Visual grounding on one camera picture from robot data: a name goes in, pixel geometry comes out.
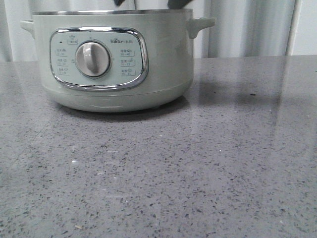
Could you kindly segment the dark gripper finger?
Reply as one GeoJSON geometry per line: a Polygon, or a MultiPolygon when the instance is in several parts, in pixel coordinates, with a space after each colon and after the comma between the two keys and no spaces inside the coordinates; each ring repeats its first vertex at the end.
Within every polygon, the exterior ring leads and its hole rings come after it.
{"type": "Polygon", "coordinates": [[[168,0],[167,7],[168,8],[184,8],[191,1],[192,0],[168,0]]]}
{"type": "Polygon", "coordinates": [[[121,6],[124,2],[125,0],[114,0],[115,6],[121,6]]]}

